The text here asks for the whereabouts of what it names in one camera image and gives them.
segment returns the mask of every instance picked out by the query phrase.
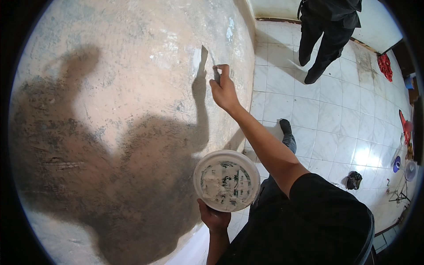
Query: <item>left hand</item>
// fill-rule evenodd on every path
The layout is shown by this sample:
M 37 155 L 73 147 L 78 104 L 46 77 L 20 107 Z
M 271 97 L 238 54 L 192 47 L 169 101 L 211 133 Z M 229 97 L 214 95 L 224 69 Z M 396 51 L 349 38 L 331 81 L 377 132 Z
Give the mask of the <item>left hand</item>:
M 231 220 L 231 213 L 216 211 L 207 206 L 201 199 L 197 199 L 197 202 L 199 203 L 202 221 L 209 230 L 211 232 L 227 232 L 227 227 Z

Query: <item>forearm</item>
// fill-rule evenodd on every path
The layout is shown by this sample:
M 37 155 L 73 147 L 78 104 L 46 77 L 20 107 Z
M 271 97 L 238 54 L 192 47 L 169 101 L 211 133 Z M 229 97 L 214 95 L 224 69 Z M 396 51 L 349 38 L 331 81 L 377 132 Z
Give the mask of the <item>forearm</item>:
M 214 265 L 230 245 L 227 230 L 222 232 L 209 231 L 209 253 L 206 265 Z
M 285 144 L 268 132 L 242 106 L 235 107 L 229 114 L 237 121 L 256 155 L 274 177 L 280 189 L 289 196 L 294 181 L 308 171 Z

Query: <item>stained wall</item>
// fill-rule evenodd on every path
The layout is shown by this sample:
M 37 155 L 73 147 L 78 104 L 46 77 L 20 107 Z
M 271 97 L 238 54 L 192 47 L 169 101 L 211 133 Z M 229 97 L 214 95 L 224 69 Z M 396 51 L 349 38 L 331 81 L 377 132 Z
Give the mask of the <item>stained wall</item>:
M 51 3 L 15 76 L 9 146 L 57 264 L 162 264 L 199 230 L 197 161 L 244 141 L 212 65 L 231 66 L 249 109 L 253 40 L 245 1 Z

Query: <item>white tile floor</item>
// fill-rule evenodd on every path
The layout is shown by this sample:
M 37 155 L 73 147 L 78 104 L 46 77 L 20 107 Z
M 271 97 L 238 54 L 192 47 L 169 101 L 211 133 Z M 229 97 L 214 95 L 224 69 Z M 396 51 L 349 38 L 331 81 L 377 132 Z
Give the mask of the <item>white tile floor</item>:
M 407 120 L 412 113 L 399 65 L 393 52 L 388 52 L 391 83 L 380 72 L 376 55 L 349 41 L 341 57 L 314 84 L 305 85 L 321 41 L 311 61 L 299 66 L 300 28 L 285 22 L 257 23 L 251 114 L 279 139 L 282 132 L 277 120 L 288 119 L 299 161 L 329 182 L 341 184 L 352 170 L 362 174 L 360 189 L 349 192 L 370 208 L 379 232 L 396 222 L 405 205 L 388 202 L 393 194 L 386 194 L 386 179 L 394 191 L 403 176 L 391 169 L 397 155 L 406 155 L 398 111 L 402 110 Z M 248 141 L 245 151 L 256 163 L 261 179 L 267 178 L 268 172 Z M 414 185 L 408 183 L 409 197 Z M 235 214 L 234 222 L 238 222 L 241 216 Z

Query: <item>plastic container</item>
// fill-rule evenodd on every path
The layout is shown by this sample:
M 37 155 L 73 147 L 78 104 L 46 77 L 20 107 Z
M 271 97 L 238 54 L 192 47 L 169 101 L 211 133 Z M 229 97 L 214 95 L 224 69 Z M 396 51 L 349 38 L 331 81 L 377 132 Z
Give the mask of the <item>plastic container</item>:
M 232 150 L 219 150 L 207 154 L 197 163 L 193 182 L 196 193 L 207 206 L 220 212 L 236 212 L 255 200 L 260 176 L 247 156 Z M 215 188 L 220 189 L 220 195 L 214 192 Z

